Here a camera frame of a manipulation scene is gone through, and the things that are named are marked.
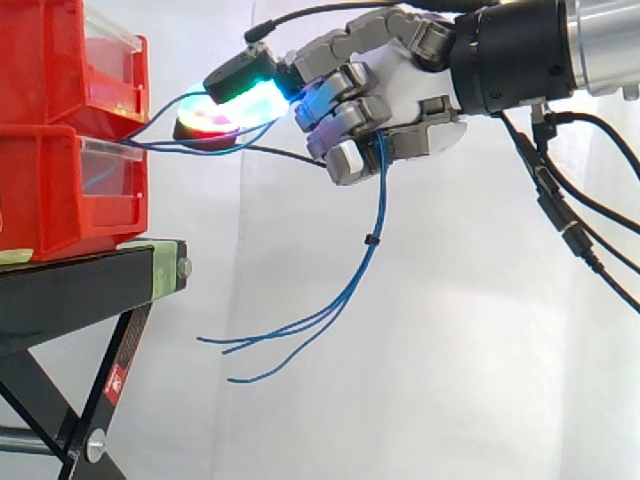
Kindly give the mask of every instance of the metal bolt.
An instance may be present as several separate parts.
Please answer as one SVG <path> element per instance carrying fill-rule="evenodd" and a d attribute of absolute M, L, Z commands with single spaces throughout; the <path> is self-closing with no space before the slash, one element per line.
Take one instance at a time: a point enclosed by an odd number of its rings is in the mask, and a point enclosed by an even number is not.
<path fill-rule="evenodd" d="M 107 451 L 107 434 L 104 430 L 94 430 L 87 440 L 87 460 L 89 463 L 98 463 Z"/>
<path fill-rule="evenodd" d="M 193 273 L 193 263 L 188 258 L 178 260 L 178 276 L 184 280 L 191 277 Z"/>

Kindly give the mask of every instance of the green tape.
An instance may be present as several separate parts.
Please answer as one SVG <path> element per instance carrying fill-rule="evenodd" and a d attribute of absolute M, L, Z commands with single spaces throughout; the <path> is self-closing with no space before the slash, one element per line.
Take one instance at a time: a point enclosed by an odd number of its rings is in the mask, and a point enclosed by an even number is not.
<path fill-rule="evenodd" d="M 153 247 L 153 296 L 151 301 L 171 295 L 177 288 L 178 243 L 162 240 L 133 240 L 118 247 L 125 250 L 131 247 L 151 245 Z"/>
<path fill-rule="evenodd" d="M 0 252 L 0 265 L 17 265 L 29 263 L 33 257 L 33 250 L 22 248 L 18 250 L 5 250 Z"/>

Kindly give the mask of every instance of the cable tie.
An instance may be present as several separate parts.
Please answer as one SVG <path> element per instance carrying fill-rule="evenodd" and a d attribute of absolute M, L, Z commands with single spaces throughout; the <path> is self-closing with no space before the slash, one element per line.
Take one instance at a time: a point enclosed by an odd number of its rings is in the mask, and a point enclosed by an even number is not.
<path fill-rule="evenodd" d="M 377 247 L 378 245 L 380 245 L 380 237 L 376 237 L 373 233 L 370 233 L 365 237 L 364 244 Z"/>

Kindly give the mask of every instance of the black metal stand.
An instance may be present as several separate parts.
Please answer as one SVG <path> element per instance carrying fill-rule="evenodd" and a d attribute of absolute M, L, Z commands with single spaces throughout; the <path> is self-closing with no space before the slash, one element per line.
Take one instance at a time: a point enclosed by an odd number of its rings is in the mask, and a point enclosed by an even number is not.
<path fill-rule="evenodd" d="M 55 456 L 59 480 L 126 480 L 106 453 L 106 436 L 153 301 L 186 287 L 186 255 L 184 242 L 134 242 L 64 262 L 0 267 L 0 395 L 31 429 L 0 427 L 0 451 Z M 118 314 L 78 416 L 28 349 Z"/>

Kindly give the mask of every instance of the black cable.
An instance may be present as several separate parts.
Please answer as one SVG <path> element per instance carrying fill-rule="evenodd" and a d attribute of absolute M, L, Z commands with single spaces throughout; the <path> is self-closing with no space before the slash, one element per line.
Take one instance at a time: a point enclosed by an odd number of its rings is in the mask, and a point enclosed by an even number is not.
<path fill-rule="evenodd" d="M 293 158 L 294 160 L 299 160 L 304 163 L 308 163 L 309 165 L 315 165 L 320 168 L 327 168 L 327 165 L 314 160 L 313 158 L 305 157 L 304 155 L 299 155 L 297 153 L 288 152 L 286 150 L 280 150 L 279 148 L 272 147 L 263 147 L 262 145 L 249 145 L 245 148 L 245 150 L 253 150 L 256 152 L 270 153 L 272 155 L 279 155 L 281 157 Z"/>
<path fill-rule="evenodd" d="M 633 298 L 633 296 L 627 292 L 622 285 L 620 285 L 606 270 L 600 272 L 600 277 L 609 285 L 614 292 L 616 292 L 620 298 L 622 298 L 627 304 L 633 308 L 638 314 L 640 314 L 640 303 Z"/>
<path fill-rule="evenodd" d="M 520 132 L 518 132 L 515 128 L 515 126 L 511 123 L 511 121 L 509 120 L 509 118 L 504 114 L 504 112 L 499 112 L 498 114 L 495 115 L 496 118 L 499 118 L 500 120 L 502 120 L 502 122 L 504 123 L 504 125 L 507 127 L 507 130 L 509 132 L 509 135 L 511 136 L 511 139 L 513 140 L 514 144 L 516 145 L 516 148 L 518 149 L 520 155 L 523 157 L 523 159 L 525 160 L 525 163 L 527 163 L 527 159 L 528 159 L 528 155 L 531 154 L 531 152 L 529 150 L 526 150 L 525 147 L 526 145 L 523 143 L 523 137 Z M 553 165 L 553 162 L 551 160 L 551 158 L 549 157 L 549 155 L 544 152 L 536 152 L 537 155 L 539 155 L 539 158 L 544 160 L 547 164 L 547 166 L 552 166 L 553 168 L 555 168 L 555 165 Z M 624 263 L 627 267 L 631 268 L 634 272 L 636 273 L 640 273 L 640 267 L 638 267 L 635 263 L 633 263 L 631 260 L 629 260 L 626 256 L 624 256 L 620 251 L 618 251 L 615 247 L 613 247 L 613 245 L 611 245 L 608 241 L 606 241 L 601 235 L 599 235 L 593 228 L 591 228 L 589 225 L 587 225 L 587 223 L 575 212 L 571 209 L 571 207 L 568 206 L 568 204 L 566 204 L 566 201 L 564 201 L 562 199 L 562 196 L 559 194 L 559 192 L 557 192 L 557 186 L 556 188 L 548 188 L 548 185 L 545 184 L 545 182 L 543 181 L 545 179 L 544 173 L 540 172 L 540 171 L 536 171 L 535 169 L 531 168 L 532 165 L 527 165 L 527 169 L 530 170 L 530 173 L 532 175 L 532 177 L 534 178 L 534 182 L 536 183 L 536 186 L 538 188 L 538 193 L 541 195 L 541 197 L 545 198 L 545 197 L 553 197 L 553 199 L 555 199 L 556 201 L 559 201 L 563 204 L 563 206 L 566 208 L 567 212 L 569 212 L 569 214 L 572 216 L 572 218 L 575 219 L 574 222 L 570 223 L 567 225 L 567 228 L 570 228 L 572 230 L 575 230 L 576 228 L 581 229 L 586 231 L 589 235 L 591 235 L 596 242 L 600 243 L 607 251 L 609 251 L 612 255 L 614 255 L 618 260 L 620 260 L 622 263 Z M 546 202 L 541 202 L 540 200 L 538 201 L 538 203 L 540 203 L 540 206 L 543 207 L 543 209 L 545 208 L 545 206 L 547 205 Z M 622 300 L 624 300 L 627 305 L 629 305 L 631 308 L 633 308 L 636 313 L 640 314 L 640 302 L 638 302 L 624 287 L 622 287 L 622 285 L 620 285 L 606 270 L 604 264 L 600 261 L 600 259 L 598 258 L 598 256 L 595 254 L 595 252 L 593 252 L 592 248 L 588 246 L 588 244 L 583 244 L 583 246 L 580 249 L 580 257 L 586 262 L 586 264 L 598 275 L 600 276 L 605 283 L 607 283 L 607 285 L 609 285 L 609 287 L 611 287 L 611 289 L 620 296 L 620 298 L 622 298 Z"/>
<path fill-rule="evenodd" d="M 629 144 L 622 138 L 615 128 L 600 117 L 590 115 L 588 113 L 576 113 L 576 112 L 560 112 L 549 114 L 548 120 L 555 121 L 557 125 L 567 125 L 573 122 L 585 122 L 590 123 L 602 130 L 612 141 L 616 144 L 620 152 L 633 168 L 636 177 L 640 180 L 640 160 L 635 152 L 631 149 Z"/>
<path fill-rule="evenodd" d="M 587 224 L 582 218 L 580 218 L 580 222 L 582 223 L 582 228 L 593 238 L 597 243 L 599 243 L 607 252 L 617 258 L 621 263 L 626 265 L 629 269 L 633 270 L 636 274 L 640 275 L 640 266 L 633 263 L 628 257 L 626 257 L 620 250 L 616 249 L 613 245 L 611 245 L 605 238 L 596 232 L 593 227 Z"/>
<path fill-rule="evenodd" d="M 602 205 L 601 203 L 597 202 L 593 198 L 582 193 L 578 188 L 576 188 L 569 181 L 567 177 L 564 176 L 564 174 L 555 165 L 555 163 L 553 162 L 553 160 L 551 160 L 551 158 L 547 153 L 542 153 L 541 156 L 544 159 L 545 164 L 549 169 L 549 172 L 551 172 L 551 175 L 553 175 L 553 177 L 558 181 L 558 183 L 562 186 L 564 190 L 566 190 L 566 192 L 569 195 L 571 195 L 573 198 L 575 198 L 578 202 L 580 202 L 584 206 L 599 213 L 603 217 L 608 218 L 612 222 L 615 222 L 618 225 L 621 225 L 631 230 L 632 232 L 640 235 L 640 224 L 634 222 L 633 220 L 625 217 L 624 215 L 621 215 L 620 213 L 614 210 L 611 210 L 609 207 Z"/>
<path fill-rule="evenodd" d="M 256 43 L 264 39 L 283 23 L 296 20 L 298 18 L 316 15 L 318 13 L 337 12 L 341 10 L 355 10 L 361 8 L 392 7 L 401 3 L 406 3 L 416 8 L 439 13 L 469 13 L 475 12 L 482 7 L 499 4 L 499 0 L 406 0 L 406 1 L 378 1 L 378 2 L 344 2 L 329 5 L 318 5 L 304 8 L 288 13 L 282 17 L 267 20 L 255 27 L 247 30 L 244 39 L 247 43 Z"/>

